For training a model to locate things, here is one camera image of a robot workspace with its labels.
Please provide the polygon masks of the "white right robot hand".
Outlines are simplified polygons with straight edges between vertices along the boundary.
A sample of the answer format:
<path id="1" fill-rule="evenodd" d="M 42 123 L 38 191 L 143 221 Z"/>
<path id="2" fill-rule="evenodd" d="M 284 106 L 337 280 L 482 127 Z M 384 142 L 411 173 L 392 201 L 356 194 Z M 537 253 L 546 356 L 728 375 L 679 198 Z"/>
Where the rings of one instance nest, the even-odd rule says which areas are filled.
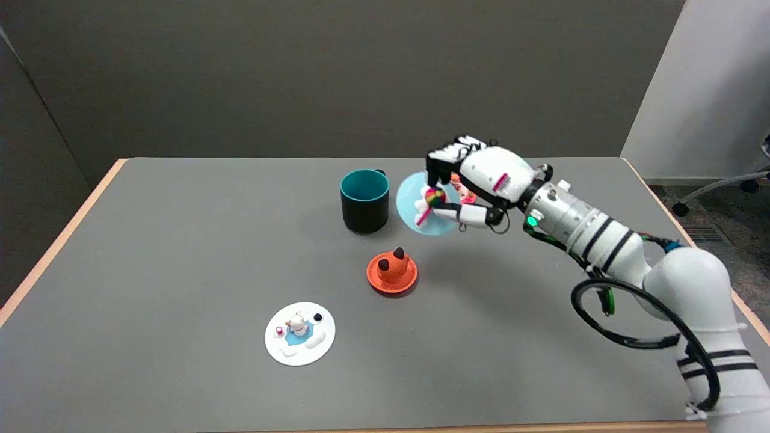
<path id="1" fill-rule="evenodd" d="M 426 190 L 423 202 L 429 215 L 454 220 L 462 227 L 495 227 L 509 209 L 522 202 L 535 181 L 535 170 L 516 153 L 495 141 L 484 142 L 470 135 L 457 135 L 425 157 Z M 452 203 L 443 192 L 456 175 L 468 190 L 487 206 Z"/>

